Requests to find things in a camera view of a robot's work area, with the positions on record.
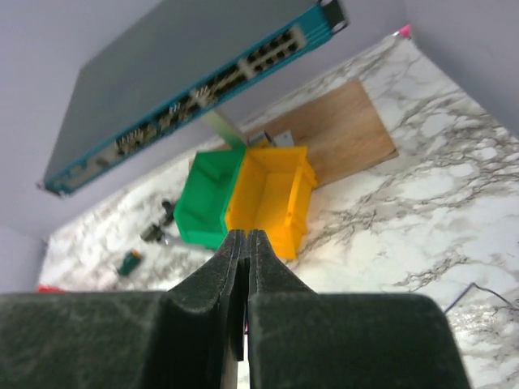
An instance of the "gray wall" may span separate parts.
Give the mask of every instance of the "gray wall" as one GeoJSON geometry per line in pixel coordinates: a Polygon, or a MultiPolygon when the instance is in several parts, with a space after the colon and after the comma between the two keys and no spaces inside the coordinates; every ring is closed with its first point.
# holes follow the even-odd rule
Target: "gray wall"
{"type": "Polygon", "coordinates": [[[435,64],[519,135],[519,1],[407,0],[413,38],[435,64]]]}
{"type": "Polygon", "coordinates": [[[34,291],[44,250],[41,239],[0,225],[0,293],[34,291]]]}
{"type": "MultiPolygon", "coordinates": [[[[8,1],[0,12],[0,224],[45,237],[143,173],[207,139],[196,122],[78,194],[56,199],[36,189],[80,66],[158,1],[8,1]]],[[[351,25],[225,104],[235,121],[270,105],[405,24],[401,0],[345,0],[351,25]]]]}

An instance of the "yellow plastic bin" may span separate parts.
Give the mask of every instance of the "yellow plastic bin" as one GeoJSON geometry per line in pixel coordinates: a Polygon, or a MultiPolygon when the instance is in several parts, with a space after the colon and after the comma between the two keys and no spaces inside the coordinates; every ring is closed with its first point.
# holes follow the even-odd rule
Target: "yellow plastic bin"
{"type": "Polygon", "coordinates": [[[278,257],[295,259],[317,186],[307,153],[307,147],[247,149],[225,214],[227,229],[264,229],[278,257]]]}

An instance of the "marble countertop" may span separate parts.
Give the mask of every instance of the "marble countertop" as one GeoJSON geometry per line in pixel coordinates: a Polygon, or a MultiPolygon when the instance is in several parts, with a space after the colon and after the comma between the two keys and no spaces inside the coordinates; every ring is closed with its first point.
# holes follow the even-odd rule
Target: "marble countertop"
{"type": "MultiPolygon", "coordinates": [[[[360,78],[400,155],[319,188],[298,261],[317,292],[417,292],[446,307],[470,282],[519,297],[519,143],[412,42],[384,39],[278,102],[252,128],[360,78]]],[[[216,140],[201,145],[211,147],[216,140]]],[[[210,254],[146,245],[143,227],[175,199],[195,150],[107,199],[49,239],[41,282],[105,289],[130,248],[148,260],[111,289],[168,289],[210,254]]],[[[519,314],[473,290],[448,319],[474,387],[519,387],[519,314]]],[[[247,365],[239,371],[248,387],[247,365]]]]}

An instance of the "green object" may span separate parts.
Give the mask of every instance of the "green object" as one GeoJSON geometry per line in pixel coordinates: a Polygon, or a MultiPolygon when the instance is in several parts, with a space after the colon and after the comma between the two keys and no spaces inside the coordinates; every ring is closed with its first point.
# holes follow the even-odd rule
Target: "green object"
{"type": "Polygon", "coordinates": [[[174,211],[183,241],[217,249],[227,234],[225,212],[245,148],[199,152],[174,211]]]}
{"type": "Polygon", "coordinates": [[[128,277],[135,270],[135,268],[139,266],[142,260],[142,255],[137,251],[132,250],[128,252],[124,256],[121,266],[119,269],[117,269],[117,273],[121,277],[128,277]]]}

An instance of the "pink object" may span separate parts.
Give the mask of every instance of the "pink object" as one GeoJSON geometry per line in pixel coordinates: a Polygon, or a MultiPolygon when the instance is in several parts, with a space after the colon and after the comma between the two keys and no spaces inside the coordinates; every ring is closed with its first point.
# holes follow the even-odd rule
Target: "pink object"
{"type": "Polygon", "coordinates": [[[411,25],[408,24],[405,27],[402,27],[400,30],[398,30],[398,33],[402,35],[404,38],[411,37],[411,25]]]}

